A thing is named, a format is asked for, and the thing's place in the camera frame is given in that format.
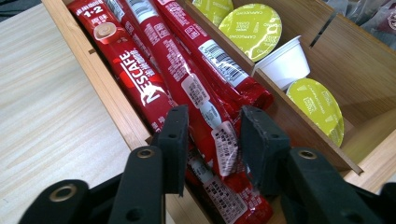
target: red coffee stick packet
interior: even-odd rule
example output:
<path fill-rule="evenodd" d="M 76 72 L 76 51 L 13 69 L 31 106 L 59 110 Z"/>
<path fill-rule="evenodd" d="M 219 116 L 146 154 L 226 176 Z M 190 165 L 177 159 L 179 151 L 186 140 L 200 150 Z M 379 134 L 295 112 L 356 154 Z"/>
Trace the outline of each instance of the red coffee stick packet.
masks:
<path fill-rule="evenodd" d="M 173 107 L 163 77 L 102 0 L 75 0 L 67 7 L 103 53 L 128 100 L 158 132 Z"/>
<path fill-rule="evenodd" d="M 266 109 L 273 95 L 249 76 L 175 0 L 152 0 L 169 28 L 206 69 L 205 77 L 240 106 L 253 105 Z"/>
<path fill-rule="evenodd" d="M 262 224 L 272 216 L 269 203 L 250 184 L 235 193 L 213 174 L 195 148 L 190 148 L 187 164 L 186 179 L 191 189 L 200 192 L 209 207 L 216 208 L 215 218 L 220 215 L 227 224 Z"/>

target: red packaging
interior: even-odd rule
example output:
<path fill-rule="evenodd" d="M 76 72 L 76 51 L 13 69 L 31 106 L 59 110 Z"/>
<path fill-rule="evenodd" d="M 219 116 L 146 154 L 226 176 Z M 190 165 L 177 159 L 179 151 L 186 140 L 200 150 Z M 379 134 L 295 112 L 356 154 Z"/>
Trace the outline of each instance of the red packaging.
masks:
<path fill-rule="evenodd" d="M 127 1 L 105 0 L 105 3 L 114 13 L 117 20 L 127 30 L 128 34 L 133 37 L 134 42 L 136 42 L 138 47 L 145 52 L 148 58 L 150 58 L 151 62 L 158 68 L 157 63 L 155 62 L 155 57 L 152 57 L 152 54 L 155 54 L 155 52 L 150 52 L 150 50 L 146 47 L 149 45 L 149 42 L 145 38 L 144 32 L 140 29 L 138 24 L 132 24 L 135 19 L 133 12 L 131 11 L 131 9 L 129 9 Z M 219 96 L 219 100 L 224 106 L 225 110 L 234 120 L 234 123 L 236 123 L 239 119 L 239 110 L 241 105 L 238 105 L 233 99 L 240 96 L 237 94 L 236 91 L 232 95 L 228 92 L 225 92 L 223 88 L 217 88 L 215 92 L 216 95 Z"/>
<path fill-rule="evenodd" d="M 254 192 L 250 184 L 240 193 L 233 192 L 205 165 L 195 148 L 189 150 L 187 164 L 186 178 L 191 188 L 204 194 L 200 196 L 217 210 L 214 216 L 221 215 L 225 223 L 263 224 L 272 216 L 273 210 L 269 203 L 258 192 Z"/>
<path fill-rule="evenodd" d="M 205 155 L 205 161 L 219 176 L 227 179 L 227 183 L 233 182 L 230 186 L 234 190 L 243 189 L 240 178 L 246 178 L 246 175 L 243 169 L 236 169 L 241 161 L 238 160 L 234 120 L 223 108 L 201 70 L 177 43 L 150 1 L 117 2 L 125 9 L 124 17 L 135 25 L 136 31 L 146 34 L 142 38 L 146 38 L 146 47 L 155 58 L 172 98 L 179 105 L 189 106 L 191 137 Z"/>
<path fill-rule="evenodd" d="M 191 52 L 193 59 L 205 67 L 205 77 L 230 95 L 239 105 L 267 108 L 273 95 L 249 76 L 175 0 L 153 0 L 169 28 Z"/>
<path fill-rule="evenodd" d="M 75 0 L 67 7 L 105 56 L 131 104 L 152 130 L 158 132 L 173 106 L 161 75 L 102 0 Z"/>

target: barcode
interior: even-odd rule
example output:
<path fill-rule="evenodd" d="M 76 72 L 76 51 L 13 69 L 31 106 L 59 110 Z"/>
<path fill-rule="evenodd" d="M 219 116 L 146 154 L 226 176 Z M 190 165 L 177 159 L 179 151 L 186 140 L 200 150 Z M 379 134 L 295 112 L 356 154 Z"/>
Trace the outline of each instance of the barcode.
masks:
<path fill-rule="evenodd" d="M 110 8 L 111 12 L 113 12 L 113 14 L 117 17 L 117 20 L 121 21 L 125 13 L 120 5 L 115 0 L 106 0 L 106 4 Z"/>
<path fill-rule="evenodd" d="M 158 16 L 149 0 L 128 0 L 127 3 L 139 23 L 152 16 Z"/>
<path fill-rule="evenodd" d="M 248 77 L 248 74 L 215 41 L 206 41 L 199 50 L 233 87 Z"/>

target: black plastic part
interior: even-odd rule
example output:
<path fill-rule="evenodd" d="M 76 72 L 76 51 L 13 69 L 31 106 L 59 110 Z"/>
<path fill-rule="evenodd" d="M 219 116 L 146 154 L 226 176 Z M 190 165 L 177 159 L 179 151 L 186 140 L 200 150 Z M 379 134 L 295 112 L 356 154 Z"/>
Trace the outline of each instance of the black plastic part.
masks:
<path fill-rule="evenodd" d="M 351 186 L 382 223 L 396 223 L 396 183 L 386 183 L 379 195 Z"/>
<path fill-rule="evenodd" d="M 119 189 L 122 175 L 116 175 L 91 189 L 92 211 L 87 220 L 89 224 L 105 224 L 110 216 L 114 199 Z"/>
<path fill-rule="evenodd" d="M 288 136 L 259 108 L 244 105 L 241 112 L 240 144 L 250 181 L 262 195 L 278 195 L 276 183 L 278 162 L 290 150 Z"/>
<path fill-rule="evenodd" d="M 163 223 L 163 153 L 154 146 L 131 152 L 108 223 Z"/>
<path fill-rule="evenodd" d="M 172 108 L 152 145 L 163 151 L 163 192 L 183 195 L 187 168 L 189 112 L 186 105 Z"/>
<path fill-rule="evenodd" d="M 20 223 L 84 223 L 91 212 L 89 195 L 88 185 L 81 180 L 60 181 L 38 195 Z"/>
<path fill-rule="evenodd" d="M 299 206 L 307 211 L 307 220 L 292 220 L 294 214 L 285 213 L 288 223 L 381 223 L 356 191 L 338 174 L 318 151 L 297 147 L 290 151 L 286 168 L 292 176 L 292 187 L 283 189 Z"/>

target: white label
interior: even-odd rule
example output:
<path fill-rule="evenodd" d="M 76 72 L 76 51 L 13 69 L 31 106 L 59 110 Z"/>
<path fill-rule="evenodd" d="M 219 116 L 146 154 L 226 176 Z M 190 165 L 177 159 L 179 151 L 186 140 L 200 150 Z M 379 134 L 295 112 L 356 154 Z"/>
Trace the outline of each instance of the white label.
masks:
<path fill-rule="evenodd" d="M 248 210 L 243 199 L 227 188 L 218 176 L 204 183 L 204 188 L 226 223 L 235 223 Z"/>
<path fill-rule="evenodd" d="M 148 0 L 127 0 L 127 3 L 139 23 L 150 17 L 158 16 L 157 11 Z"/>
<path fill-rule="evenodd" d="M 231 122 L 224 121 L 213 129 L 212 137 L 216 144 L 220 174 L 227 176 L 233 170 L 238 154 L 238 142 Z"/>
<path fill-rule="evenodd" d="M 248 74 L 214 40 L 206 41 L 198 49 L 233 87 L 248 77 Z"/>
<path fill-rule="evenodd" d="M 202 117 L 204 117 L 206 123 L 211 129 L 215 129 L 221 124 L 221 116 L 219 111 L 213 106 L 210 101 L 205 101 L 201 107 L 199 107 Z"/>
<path fill-rule="evenodd" d="M 194 174 L 199 178 L 201 183 L 204 184 L 213 178 L 212 171 L 205 165 L 198 150 L 192 149 L 189 151 L 187 163 L 191 166 Z"/>
<path fill-rule="evenodd" d="M 121 21 L 122 17 L 125 15 L 125 12 L 122 10 L 121 6 L 117 3 L 116 0 L 106 0 L 107 6 L 116 16 L 117 21 Z"/>
<path fill-rule="evenodd" d="M 210 100 L 209 94 L 195 74 L 187 76 L 181 82 L 181 87 L 183 88 L 184 92 L 187 93 L 190 100 L 197 109 L 199 109 L 206 101 Z"/>

